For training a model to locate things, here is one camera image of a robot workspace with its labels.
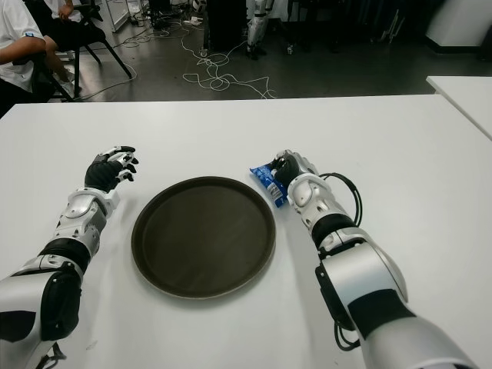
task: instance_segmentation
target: robot finger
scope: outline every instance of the robot finger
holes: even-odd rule
[[[109,157],[111,157],[114,154],[117,154],[119,152],[135,152],[135,148],[133,148],[132,146],[113,146],[109,150],[104,151],[99,155],[100,156],[106,156],[107,155],[109,158]]]
[[[129,170],[124,170],[124,171],[120,172],[119,176],[116,178],[118,183],[123,182],[125,179],[128,179],[130,182],[134,181],[133,175],[131,174],[131,172]]]
[[[133,152],[126,151],[112,155],[108,161],[117,161],[123,166],[123,168],[126,168],[128,164],[133,162],[134,158]]]
[[[133,174],[135,174],[137,172],[137,170],[135,169],[135,167],[131,164],[127,164],[126,165],[126,168]]]

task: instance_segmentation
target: brown tray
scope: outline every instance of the brown tray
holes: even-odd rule
[[[131,249],[142,275],[183,298],[212,298],[248,283],[270,260],[275,223],[246,184],[194,178],[155,196],[138,216]]]

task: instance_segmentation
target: gray floor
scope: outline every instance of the gray floor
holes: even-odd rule
[[[107,25],[103,27],[112,45],[144,30],[127,24],[117,34],[112,34]],[[211,91],[186,82],[182,78],[184,73],[208,77],[206,67],[197,65],[198,60],[181,47],[182,40],[198,52],[203,31],[192,31],[182,38],[186,33],[177,29],[171,33],[171,38],[154,38],[136,48],[117,47],[116,52],[135,69],[138,77],[88,101],[260,98],[257,92],[245,86],[232,85],[226,91]],[[474,55],[439,55],[418,43],[346,45],[339,54],[332,54],[321,42],[315,42],[310,53],[298,49],[294,55],[286,55],[284,40],[273,34],[267,35],[264,48],[268,55],[258,61],[247,58],[243,49],[237,50],[218,74],[231,73],[242,81],[268,76],[269,87],[279,98],[430,94],[434,90],[425,81],[428,75],[492,76],[492,64],[477,61]],[[110,54],[102,50],[96,52],[101,57],[101,66],[87,52],[81,57],[81,95],[125,80],[125,73]],[[254,86],[264,92],[265,80]]]

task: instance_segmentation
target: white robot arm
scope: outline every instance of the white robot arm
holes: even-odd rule
[[[65,359],[56,342],[77,326],[84,273],[118,206],[114,188],[133,181],[134,152],[118,146],[99,154],[87,170],[85,187],[68,197],[46,247],[0,281],[0,369],[42,369]]]
[[[306,158],[286,150],[268,166],[288,188],[288,200],[317,248],[315,274],[342,350],[360,345],[368,369],[477,368],[440,328],[407,306],[398,266],[358,227],[360,218],[348,217]],[[335,176],[357,191],[345,177]],[[356,331],[359,341],[345,340],[342,329]]]

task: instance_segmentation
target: black glove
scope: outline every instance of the black glove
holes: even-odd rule
[[[125,179],[133,182],[137,171],[132,164],[138,164],[134,152],[130,146],[115,146],[96,156],[85,174],[85,187],[109,192]]]

